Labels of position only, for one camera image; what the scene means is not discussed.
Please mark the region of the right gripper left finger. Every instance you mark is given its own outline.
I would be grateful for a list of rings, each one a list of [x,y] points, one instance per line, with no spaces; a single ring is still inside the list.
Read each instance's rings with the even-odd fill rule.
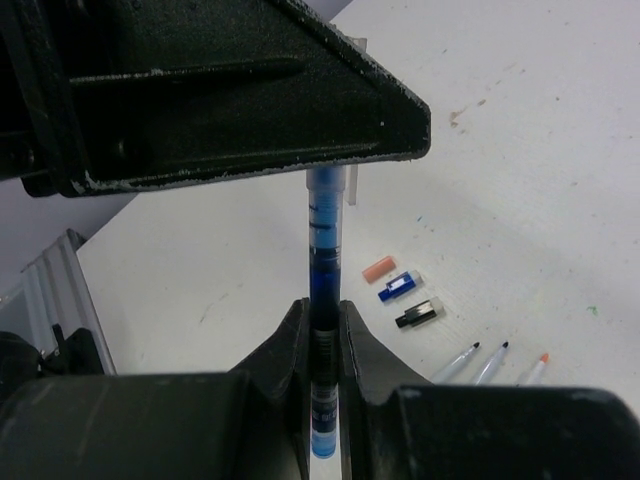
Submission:
[[[308,479],[309,300],[294,301],[275,331],[232,371],[247,377],[234,477]]]

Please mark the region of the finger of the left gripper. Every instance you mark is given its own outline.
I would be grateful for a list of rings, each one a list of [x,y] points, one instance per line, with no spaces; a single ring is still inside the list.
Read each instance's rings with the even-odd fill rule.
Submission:
[[[403,161],[428,105],[301,1],[5,1],[1,177],[141,193]]]

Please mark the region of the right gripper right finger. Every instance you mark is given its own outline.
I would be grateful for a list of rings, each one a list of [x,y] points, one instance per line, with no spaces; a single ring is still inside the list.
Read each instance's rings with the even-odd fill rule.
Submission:
[[[347,300],[340,303],[338,358],[342,477],[411,479],[411,449],[396,390],[431,383],[380,342]]]

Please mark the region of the black capped white marker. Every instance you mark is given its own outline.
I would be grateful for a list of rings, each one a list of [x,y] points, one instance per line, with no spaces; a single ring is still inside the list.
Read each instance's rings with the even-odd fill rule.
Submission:
[[[453,360],[451,360],[448,364],[446,364],[435,374],[433,374],[430,378],[430,381],[433,384],[441,384],[453,379],[456,375],[458,375],[466,368],[466,366],[479,350],[480,346],[480,342],[473,343],[470,347],[458,354]]]

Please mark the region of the black marker cap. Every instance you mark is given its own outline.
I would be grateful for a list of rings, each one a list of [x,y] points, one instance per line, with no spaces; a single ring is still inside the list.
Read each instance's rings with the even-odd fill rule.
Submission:
[[[395,319],[399,329],[417,327],[444,314],[444,304],[437,297],[412,306]]]

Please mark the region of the blue marker cap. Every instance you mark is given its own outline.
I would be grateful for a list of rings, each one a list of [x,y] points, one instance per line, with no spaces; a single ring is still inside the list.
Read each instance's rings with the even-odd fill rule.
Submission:
[[[422,277],[418,271],[405,271],[387,282],[378,293],[378,298],[383,303],[392,301],[419,287],[421,283]]]

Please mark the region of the peach marker cap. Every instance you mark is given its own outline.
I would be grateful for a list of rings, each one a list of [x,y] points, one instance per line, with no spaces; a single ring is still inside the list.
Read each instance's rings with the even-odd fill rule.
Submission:
[[[392,256],[386,256],[365,268],[362,271],[362,276],[367,283],[372,284],[392,272],[395,268],[396,262],[394,258]]]

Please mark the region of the blue capped white marker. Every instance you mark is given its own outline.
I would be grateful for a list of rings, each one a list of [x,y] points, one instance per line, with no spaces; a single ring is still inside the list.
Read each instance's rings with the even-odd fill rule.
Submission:
[[[482,367],[476,372],[471,379],[473,385],[488,384],[499,370],[506,354],[508,353],[510,343],[504,341],[500,347],[485,361]]]

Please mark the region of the peach capped white marker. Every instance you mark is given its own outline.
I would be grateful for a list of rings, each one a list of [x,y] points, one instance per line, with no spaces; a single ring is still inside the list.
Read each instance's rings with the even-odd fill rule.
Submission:
[[[535,363],[518,378],[517,386],[537,385],[540,383],[549,362],[549,354],[542,354]]]

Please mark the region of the blue ink gel pen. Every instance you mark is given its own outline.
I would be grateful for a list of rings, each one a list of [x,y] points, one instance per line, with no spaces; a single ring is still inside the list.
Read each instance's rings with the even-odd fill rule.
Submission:
[[[309,193],[309,321],[311,331],[311,451],[335,453],[338,417],[343,167],[307,172]]]

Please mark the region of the clear gel pen cap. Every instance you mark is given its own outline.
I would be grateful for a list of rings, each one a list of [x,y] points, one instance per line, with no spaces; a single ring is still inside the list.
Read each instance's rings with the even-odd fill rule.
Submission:
[[[367,49],[367,39],[363,37],[350,37],[351,42],[362,51]],[[356,164],[350,165],[348,169],[348,184],[346,200],[349,206],[355,206],[357,203],[357,189],[358,189],[358,166]]]

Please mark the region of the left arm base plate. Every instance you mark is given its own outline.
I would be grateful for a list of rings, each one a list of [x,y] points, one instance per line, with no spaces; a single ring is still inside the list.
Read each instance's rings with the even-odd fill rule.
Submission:
[[[59,324],[54,324],[52,331],[56,347],[48,355],[40,354],[40,378],[105,374],[92,333],[88,329],[78,328],[67,338]]]

